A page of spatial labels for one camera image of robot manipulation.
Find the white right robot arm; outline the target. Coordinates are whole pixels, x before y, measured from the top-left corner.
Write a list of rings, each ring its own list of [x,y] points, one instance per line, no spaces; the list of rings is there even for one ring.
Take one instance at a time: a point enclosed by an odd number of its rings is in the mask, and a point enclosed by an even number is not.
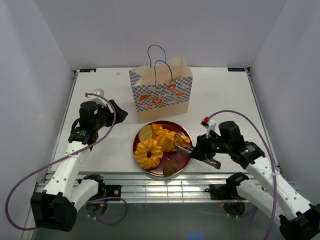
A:
[[[301,196],[274,170],[261,148],[244,140],[235,122],[216,125],[206,117],[201,125],[206,133],[197,137],[190,157],[219,169],[221,163],[214,156],[227,154],[245,171],[228,177],[214,195],[250,201],[279,226],[286,240],[310,240],[320,233],[320,206]]]

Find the twisted bread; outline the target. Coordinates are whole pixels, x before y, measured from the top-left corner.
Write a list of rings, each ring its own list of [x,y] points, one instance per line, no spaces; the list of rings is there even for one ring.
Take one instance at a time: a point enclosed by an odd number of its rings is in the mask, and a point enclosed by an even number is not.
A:
[[[173,130],[168,130],[166,128],[163,128],[162,125],[160,124],[155,124],[155,123],[152,123],[151,124],[153,130],[154,130],[154,133],[155,133],[155,136],[167,136],[168,139],[170,139],[172,142],[176,143],[176,144],[179,144],[181,142],[176,142],[175,141],[175,135],[179,135],[177,132],[173,131]],[[191,139],[186,136],[186,135],[181,135],[180,136],[182,137],[183,140],[185,140],[187,143],[191,143]]]

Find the small striped croissant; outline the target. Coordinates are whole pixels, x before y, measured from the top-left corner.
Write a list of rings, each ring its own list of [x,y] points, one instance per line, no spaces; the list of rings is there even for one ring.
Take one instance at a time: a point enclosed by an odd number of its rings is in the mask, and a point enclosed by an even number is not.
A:
[[[159,135],[155,136],[154,139],[157,141],[157,144],[162,148],[163,152],[177,152],[178,150],[172,146],[168,145],[168,136],[167,135]]]

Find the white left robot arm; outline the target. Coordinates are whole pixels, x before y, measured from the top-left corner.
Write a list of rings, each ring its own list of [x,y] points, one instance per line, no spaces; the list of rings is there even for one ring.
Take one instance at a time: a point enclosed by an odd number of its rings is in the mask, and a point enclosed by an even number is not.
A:
[[[99,137],[98,131],[121,123],[128,113],[114,100],[109,103],[95,98],[80,105],[79,118],[71,127],[66,159],[62,160],[42,192],[30,199],[36,227],[69,232],[75,225],[77,213],[87,201],[100,200],[107,195],[103,177],[98,174],[76,178]]]

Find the metal serving tongs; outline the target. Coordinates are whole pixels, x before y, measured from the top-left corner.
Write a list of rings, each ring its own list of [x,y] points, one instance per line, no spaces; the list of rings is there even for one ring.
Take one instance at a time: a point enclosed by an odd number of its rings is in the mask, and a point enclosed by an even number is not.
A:
[[[208,159],[205,154],[204,155],[200,154],[198,149],[196,149],[194,146],[192,146],[192,144],[185,141],[182,138],[182,136],[180,136],[178,134],[174,135],[174,140],[171,140],[168,138],[166,141],[166,144],[170,148],[175,148],[178,151],[182,151],[184,153],[187,153],[192,159],[196,159],[201,162],[204,162],[204,163],[206,163],[206,164],[208,164],[218,170],[221,168],[221,163],[219,161],[215,160],[214,158]]]

